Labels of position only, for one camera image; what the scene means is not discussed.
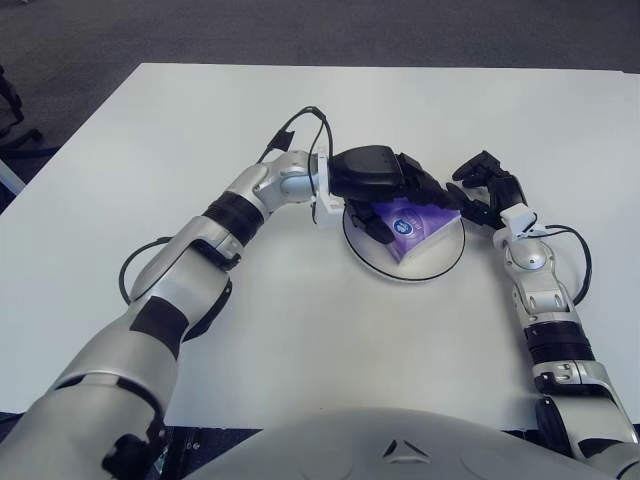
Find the black joint band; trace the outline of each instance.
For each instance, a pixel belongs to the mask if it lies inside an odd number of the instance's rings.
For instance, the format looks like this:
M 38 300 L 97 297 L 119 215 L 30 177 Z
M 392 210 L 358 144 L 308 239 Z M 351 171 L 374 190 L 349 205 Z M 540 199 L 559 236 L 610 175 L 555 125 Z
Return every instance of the black joint band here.
M 188 326 L 187 317 L 180 310 L 160 297 L 151 297 L 138 312 L 129 330 L 159 340 L 177 360 L 182 334 Z
M 253 203 L 229 191 L 213 202 L 203 216 L 229 230 L 242 245 L 249 243 L 264 223 L 260 210 Z
M 580 324 L 548 322 L 525 328 L 533 363 L 558 360 L 595 360 Z

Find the white table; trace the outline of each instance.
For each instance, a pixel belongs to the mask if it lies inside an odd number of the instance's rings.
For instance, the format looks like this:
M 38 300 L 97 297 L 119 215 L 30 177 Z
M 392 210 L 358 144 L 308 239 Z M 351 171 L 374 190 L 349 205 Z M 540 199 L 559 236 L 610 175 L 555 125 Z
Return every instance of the white table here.
M 584 328 L 638 422 L 638 97 L 638 78 L 616 72 L 142 65 L 0 216 L 0 410 L 26 409 L 123 311 L 116 276 L 128 253 L 200 214 L 284 120 L 315 104 L 337 152 L 387 144 L 444 182 L 487 149 L 544 222 L 578 228 L 594 256 Z M 294 146 L 308 148 L 315 121 L 296 129 Z M 551 240 L 575 291 L 572 242 Z M 401 285 L 291 206 L 232 278 L 209 333 L 183 347 L 171 424 L 270 427 L 367 405 L 534 426 L 510 285 L 477 231 L 449 274 Z

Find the robotic arm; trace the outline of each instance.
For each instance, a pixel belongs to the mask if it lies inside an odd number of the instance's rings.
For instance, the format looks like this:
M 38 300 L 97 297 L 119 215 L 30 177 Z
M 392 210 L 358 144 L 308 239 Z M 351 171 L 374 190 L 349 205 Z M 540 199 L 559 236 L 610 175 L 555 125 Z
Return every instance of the robotic arm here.
M 464 187 L 486 187 L 490 194 L 487 205 L 447 184 L 463 205 L 463 217 L 496 229 L 493 243 L 503 252 L 504 268 L 513 282 L 513 305 L 534 363 L 536 388 L 543 394 L 536 417 L 545 444 L 615 478 L 637 478 L 638 435 L 605 367 L 595 360 L 575 309 L 591 276 L 586 243 L 578 234 L 587 257 L 587 275 L 572 299 L 555 275 L 553 250 L 540 238 L 577 232 L 538 223 L 517 178 L 502 170 L 487 152 L 465 163 L 453 179 Z

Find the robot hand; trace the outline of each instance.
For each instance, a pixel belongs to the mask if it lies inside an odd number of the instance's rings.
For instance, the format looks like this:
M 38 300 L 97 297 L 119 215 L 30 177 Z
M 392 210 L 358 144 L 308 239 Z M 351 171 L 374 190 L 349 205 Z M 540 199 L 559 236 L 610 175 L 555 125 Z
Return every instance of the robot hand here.
M 329 191 L 344 198 L 354 226 L 374 240 L 388 244 L 395 237 L 375 211 L 375 203 L 406 198 L 418 205 L 434 204 L 458 210 L 456 196 L 444 190 L 420 164 L 386 146 L 353 148 L 329 161 Z

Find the white connector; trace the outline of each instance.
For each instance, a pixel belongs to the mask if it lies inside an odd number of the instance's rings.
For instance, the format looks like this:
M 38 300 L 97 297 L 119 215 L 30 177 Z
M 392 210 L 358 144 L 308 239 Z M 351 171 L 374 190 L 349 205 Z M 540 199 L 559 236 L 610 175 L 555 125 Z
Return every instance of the white connector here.
M 327 152 L 319 147 L 318 155 L 318 188 L 316 191 L 316 222 L 321 228 L 335 228 L 342 222 L 344 202 L 342 198 L 329 192 L 329 165 Z

